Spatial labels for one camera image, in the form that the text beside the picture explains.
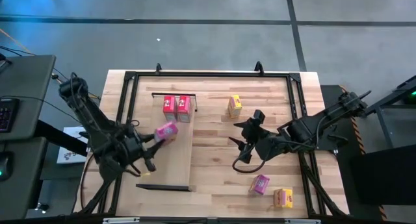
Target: red box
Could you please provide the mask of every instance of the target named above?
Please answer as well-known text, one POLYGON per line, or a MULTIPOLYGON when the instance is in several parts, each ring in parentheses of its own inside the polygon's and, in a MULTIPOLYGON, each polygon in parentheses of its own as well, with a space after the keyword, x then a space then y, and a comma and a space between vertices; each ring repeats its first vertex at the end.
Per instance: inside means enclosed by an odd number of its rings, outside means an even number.
POLYGON ((192 103, 190 102, 190 97, 185 95, 180 96, 177 106, 177 118, 183 123, 189 123, 191 114, 192 103))
POLYGON ((176 99, 175 96, 165 96, 163 101, 163 114, 168 121, 176 122, 176 99))

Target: metal bracket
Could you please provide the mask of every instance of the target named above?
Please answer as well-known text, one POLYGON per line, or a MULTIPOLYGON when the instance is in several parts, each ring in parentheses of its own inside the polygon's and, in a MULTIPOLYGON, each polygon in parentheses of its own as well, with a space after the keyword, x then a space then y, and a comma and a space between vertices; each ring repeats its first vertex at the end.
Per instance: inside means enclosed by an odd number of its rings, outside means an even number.
POLYGON ((181 95, 187 95, 190 98, 195 98, 195 112, 198 111, 198 103, 196 102, 196 94, 194 93, 151 93, 152 98, 155 98, 156 95, 159 95, 159 96, 173 95, 175 97, 179 97, 181 95))
POLYGON ((261 64, 260 61, 257 61, 257 63, 255 64, 254 71, 260 71, 259 72, 260 76, 263 76, 265 74, 265 71, 263 69, 263 65, 261 64))
POLYGON ((160 75, 162 70, 162 66, 160 63, 156 65, 156 75, 160 75))
POLYGON ((140 222, 140 217, 137 217, 137 218, 104 218, 103 220, 103 224, 112 224, 112 223, 128 224, 128 223, 139 223, 139 222, 140 222))
POLYGON ((192 191, 188 186, 136 184, 136 187, 147 189, 147 190, 159 190, 159 191, 176 191, 176 192, 191 192, 192 191))
POLYGON ((320 224, 320 220, 291 218, 291 219, 285 219, 285 223, 286 224, 320 224))
POLYGON ((124 73, 124 81, 129 81, 131 78, 133 78, 136 75, 135 71, 126 71, 124 73))
POLYGON ((296 82, 300 82, 300 74, 299 73, 289 73, 290 78, 292 78, 296 82))

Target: wooden table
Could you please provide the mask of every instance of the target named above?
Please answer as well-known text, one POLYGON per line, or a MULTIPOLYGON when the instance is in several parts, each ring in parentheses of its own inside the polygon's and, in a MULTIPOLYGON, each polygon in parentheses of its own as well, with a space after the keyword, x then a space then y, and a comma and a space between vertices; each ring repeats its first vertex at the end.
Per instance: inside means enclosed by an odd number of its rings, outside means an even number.
MULTIPOLYGON (((110 119, 116 118, 124 73, 124 70, 110 70, 107 75, 100 109, 110 119)), ((307 112, 309 115, 316 114, 324 108, 318 75, 314 72, 304 72, 301 73, 301 78, 307 112)), ((154 130, 149 128, 152 92, 182 92, 197 95, 198 112, 194 120, 190 169, 190 185, 193 192, 150 191, 136 188, 139 179, 125 174, 120 189, 117 216, 307 217, 297 154, 279 155, 268 161, 257 173, 240 174, 231 168, 231 163, 238 156, 239 150, 228 140, 228 136, 242 139, 241 129, 234 127, 233 123, 246 121, 257 108, 265 113, 263 127, 270 131, 276 131, 277 127, 291 120, 287 85, 284 79, 141 77, 138 84, 133 119, 140 121, 138 130, 143 133, 154 130), (233 94, 240 95, 243 105, 238 119, 229 119, 226 111, 228 99, 233 94), (253 178, 258 174, 270 177, 266 194, 248 195, 253 178), (273 208, 272 194, 279 188, 293 189, 292 209, 273 208)), ((296 88, 294 92, 295 101, 298 103, 296 88)), ((348 213, 335 157, 322 151, 317 151, 316 156, 322 186, 339 208, 348 213)), ((250 165, 241 162, 237 165, 242 169, 252 169, 260 163, 261 160, 254 151, 250 165)), ((84 182, 85 203, 93 197, 101 183, 98 167, 92 162, 84 182)), ((311 193, 314 208, 318 212, 315 190, 311 189, 311 193)), ((111 195, 107 198, 106 210, 110 201, 111 195)), ((78 210, 80 210, 79 192, 74 211, 78 210)))

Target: pink box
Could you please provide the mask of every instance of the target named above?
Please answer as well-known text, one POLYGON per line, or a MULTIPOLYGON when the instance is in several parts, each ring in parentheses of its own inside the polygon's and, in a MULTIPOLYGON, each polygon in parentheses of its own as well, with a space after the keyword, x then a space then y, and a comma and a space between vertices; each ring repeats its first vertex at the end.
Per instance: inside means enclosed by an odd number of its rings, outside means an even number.
POLYGON ((168 121, 176 121, 176 98, 175 96, 165 96, 163 101, 163 114, 168 121))
POLYGON ((258 175, 254 178, 252 186, 250 187, 249 192, 255 192, 260 195, 263 195, 266 191, 267 184, 269 182, 269 178, 264 175, 258 175))
POLYGON ((177 117, 183 123, 190 122, 190 115, 192 109, 192 103, 190 97, 182 95, 179 97, 179 104, 177 105, 177 117))
POLYGON ((155 130, 155 141, 159 142, 161 140, 166 140, 165 143, 168 143, 172 140, 175 140, 177 132, 178 129, 176 127, 176 123, 170 121, 169 123, 155 130))

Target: white paper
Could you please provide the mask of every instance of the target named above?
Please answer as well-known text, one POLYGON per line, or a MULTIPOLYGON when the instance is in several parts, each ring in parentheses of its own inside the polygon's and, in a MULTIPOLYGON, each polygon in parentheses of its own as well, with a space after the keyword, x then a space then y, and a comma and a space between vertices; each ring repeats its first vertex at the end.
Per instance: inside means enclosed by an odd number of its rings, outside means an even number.
MULTIPOLYGON (((77 138, 78 140, 87 143, 88 139, 79 135, 80 132, 85 131, 83 127, 64 127, 64 133, 77 138)), ((70 163, 81 163, 85 162, 85 156, 73 153, 63 147, 59 149, 58 164, 70 164, 70 163)))

